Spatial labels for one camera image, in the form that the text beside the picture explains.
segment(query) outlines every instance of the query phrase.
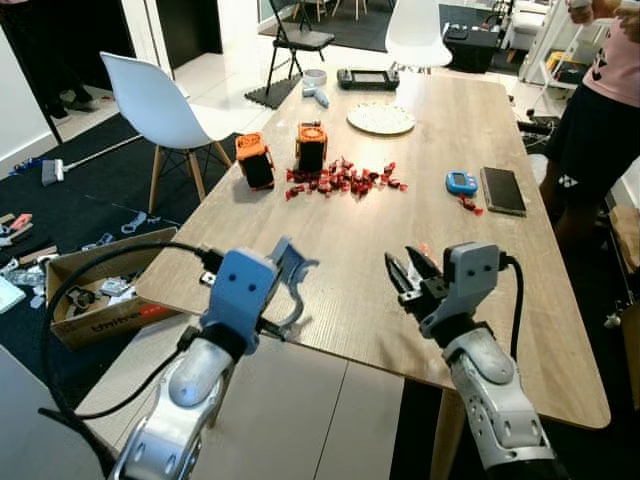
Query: table surface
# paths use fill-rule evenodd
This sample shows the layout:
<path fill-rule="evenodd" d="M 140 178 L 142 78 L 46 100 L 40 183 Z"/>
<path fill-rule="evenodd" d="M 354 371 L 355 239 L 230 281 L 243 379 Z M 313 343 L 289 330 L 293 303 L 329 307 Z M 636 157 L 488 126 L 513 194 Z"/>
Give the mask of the table surface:
<path fill-rule="evenodd" d="M 384 253 L 405 259 L 405 245 L 426 242 L 441 259 L 450 245 L 496 243 L 518 258 L 524 271 L 518 356 L 527 395 L 543 416 L 588 428 L 606 426 L 610 412 L 602 381 L 504 88 L 406 73 L 395 93 L 344 92 L 331 69 L 328 78 L 329 109 L 313 98 L 302 99 L 298 85 L 263 130 L 276 164 L 274 190 L 249 191 L 234 165 L 175 240 L 223 251 L 246 246 L 268 254 L 281 236 L 290 236 L 304 256 L 320 261 L 300 287 L 305 311 L 291 341 L 443 388 L 453 388 L 449 370 L 435 342 L 424 340 L 413 317 L 398 305 Z M 351 127 L 347 111 L 370 101 L 407 108 L 416 116 L 415 128 L 381 137 Z M 362 200 L 350 193 L 330 198 L 314 193 L 285 201 L 291 187 L 285 169 L 295 161 L 297 124 L 315 119 L 328 132 L 328 161 L 342 155 L 373 171 L 395 161 L 394 176 L 408 190 L 374 189 Z M 488 211 L 475 216 L 447 193 L 447 172 L 479 175 L 483 166 L 516 173 L 525 218 Z M 482 194 L 476 202 L 485 207 Z M 165 250 L 142 276 L 138 293 L 200 314 L 209 298 L 208 288 L 198 283 L 202 272 L 190 254 Z M 507 350 L 515 293 L 513 273 L 501 273 L 476 315 Z M 278 291 L 265 317 L 284 319 L 292 306 L 288 295 Z"/>

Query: floor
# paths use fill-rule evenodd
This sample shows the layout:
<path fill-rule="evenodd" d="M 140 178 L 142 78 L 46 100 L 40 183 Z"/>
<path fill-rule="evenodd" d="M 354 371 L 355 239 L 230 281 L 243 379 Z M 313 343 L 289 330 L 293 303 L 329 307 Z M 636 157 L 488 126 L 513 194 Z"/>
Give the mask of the floor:
<path fill-rule="evenodd" d="M 255 35 L 243 42 L 236 42 L 225 55 L 202 55 L 175 70 L 176 82 L 191 103 L 221 110 L 229 115 L 234 131 L 248 133 L 261 130 L 274 111 L 245 99 L 244 94 L 265 85 L 272 54 L 271 42 L 269 37 Z M 328 63 L 349 67 L 383 69 L 392 63 L 385 53 L 339 46 L 328 46 L 324 54 Z M 301 52 L 298 56 L 303 69 L 322 68 L 322 61 L 317 54 Z M 288 52 L 279 51 L 276 65 L 281 66 L 274 72 L 274 80 L 287 75 L 288 58 Z M 520 82 L 515 76 L 498 73 L 471 74 L 436 68 L 433 74 L 502 84 L 507 94 L 514 98 L 513 111 L 518 120 L 526 120 L 526 111 L 533 106 L 541 90 L 537 85 Z M 90 114 L 70 112 L 70 120 L 59 127 L 63 139 L 69 140 L 117 112 L 110 92 L 92 89 L 92 93 L 98 99 L 99 110 Z M 562 112 L 564 103 L 562 91 L 549 89 L 549 93 L 538 103 L 536 113 L 558 114 Z"/>

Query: cardboard box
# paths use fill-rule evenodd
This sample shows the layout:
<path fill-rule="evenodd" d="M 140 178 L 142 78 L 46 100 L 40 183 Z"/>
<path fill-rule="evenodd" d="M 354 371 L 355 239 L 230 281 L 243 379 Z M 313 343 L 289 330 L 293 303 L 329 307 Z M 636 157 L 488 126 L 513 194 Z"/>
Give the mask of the cardboard box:
<path fill-rule="evenodd" d="M 65 279 L 85 263 L 129 245 L 169 241 L 176 234 L 176 231 L 176 228 L 166 228 L 120 240 L 86 252 L 72 253 L 53 259 L 47 265 L 47 305 Z M 161 249 L 144 250 L 113 258 L 89 270 L 78 279 L 76 284 L 88 290 L 98 291 L 107 277 L 128 275 L 144 269 L 160 251 Z M 86 312 L 66 318 L 70 302 L 64 297 L 54 313 L 51 330 L 67 347 L 78 349 L 127 330 L 157 322 L 176 313 L 166 307 L 150 304 L 140 297 L 134 297 L 112 306 L 107 305 L 108 301 L 109 297 L 103 295 Z"/>

